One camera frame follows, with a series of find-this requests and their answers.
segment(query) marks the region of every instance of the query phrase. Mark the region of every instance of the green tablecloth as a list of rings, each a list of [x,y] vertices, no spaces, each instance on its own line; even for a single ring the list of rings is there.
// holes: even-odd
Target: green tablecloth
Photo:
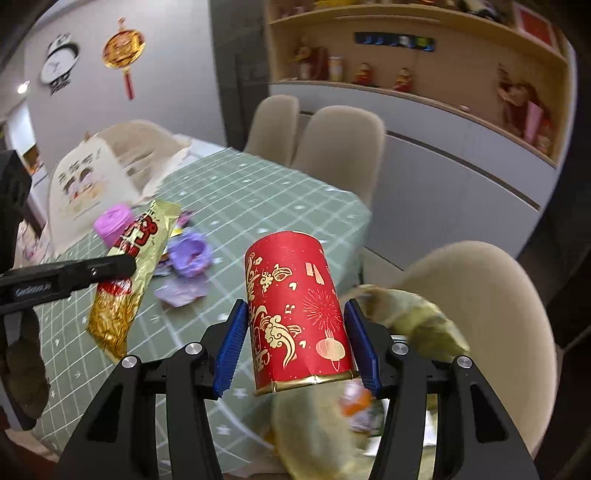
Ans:
[[[359,250],[371,218],[350,192],[230,148],[168,176],[158,197],[195,211],[192,224],[207,235],[215,260],[208,273],[209,295],[185,307],[175,309],[157,300],[154,290],[165,280],[152,279],[128,336],[129,352],[143,361],[170,356],[186,343],[199,340],[209,325],[227,318],[235,300],[245,297],[246,249],[271,232],[294,230],[318,238],[337,293],[344,293],[355,280]],[[92,233],[57,260],[105,254],[102,241]],[[34,434],[58,453],[113,369],[109,358],[85,332],[94,292],[91,287],[67,300],[37,308],[41,354],[51,393]],[[223,399],[207,405],[224,471],[243,466],[270,447],[259,431],[268,423],[268,397],[254,398],[253,390],[247,335],[230,390]],[[167,473],[170,462],[164,396],[157,399],[156,418],[159,466],[161,473]]]

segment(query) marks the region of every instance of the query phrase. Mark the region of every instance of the beige chair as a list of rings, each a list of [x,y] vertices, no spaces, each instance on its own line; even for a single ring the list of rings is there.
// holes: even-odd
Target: beige chair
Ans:
[[[300,102],[290,95],[265,98],[252,119],[246,153],[289,166],[296,143]]]
[[[535,452],[554,408],[556,346],[521,266],[493,245],[459,242],[416,262],[394,288],[423,296],[457,324],[471,357]]]
[[[312,116],[291,165],[315,179],[356,194],[371,207],[386,129],[374,113],[328,106]]]

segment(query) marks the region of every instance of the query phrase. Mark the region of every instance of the blue gripper pad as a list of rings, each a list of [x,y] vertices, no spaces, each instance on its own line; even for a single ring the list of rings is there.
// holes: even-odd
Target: blue gripper pad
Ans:
[[[374,397],[382,388],[379,379],[379,361],[374,348],[369,340],[368,333],[365,330],[364,323],[367,322],[365,315],[359,308],[356,300],[349,300],[345,303],[345,329],[349,337],[349,343],[357,362],[357,368],[363,381],[363,386],[367,388]]]
[[[213,391],[221,397],[230,388],[238,357],[244,344],[248,329],[248,304],[238,300],[227,319],[228,332],[216,357],[216,370],[213,377]]]

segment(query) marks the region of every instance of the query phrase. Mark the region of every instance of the silver screw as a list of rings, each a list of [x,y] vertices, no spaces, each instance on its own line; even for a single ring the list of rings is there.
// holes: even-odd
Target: silver screw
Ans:
[[[137,364],[138,359],[134,356],[126,356],[123,361],[121,362],[121,365],[123,365],[123,368],[133,368],[135,367],[135,365]]]
[[[402,342],[396,342],[392,345],[392,351],[398,355],[406,355],[408,353],[408,345]]]
[[[203,347],[201,346],[201,343],[190,343],[185,347],[185,352],[187,352],[189,355],[197,355],[199,353],[201,353],[201,350],[203,350]]]
[[[472,366],[472,360],[462,355],[457,357],[457,364],[460,365],[460,367],[462,368],[470,368]]]

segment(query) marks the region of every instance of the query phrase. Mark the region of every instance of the hanging decoration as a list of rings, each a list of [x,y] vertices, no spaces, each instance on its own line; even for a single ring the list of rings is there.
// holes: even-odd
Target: hanging decoration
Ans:
[[[109,39],[105,44],[105,48],[103,48],[105,65],[109,68],[123,70],[125,91],[129,100],[133,100],[135,97],[129,68],[142,54],[144,47],[145,40],[142,32],[127,30],[125,28],[125,19],[120,18],[119,31]]]

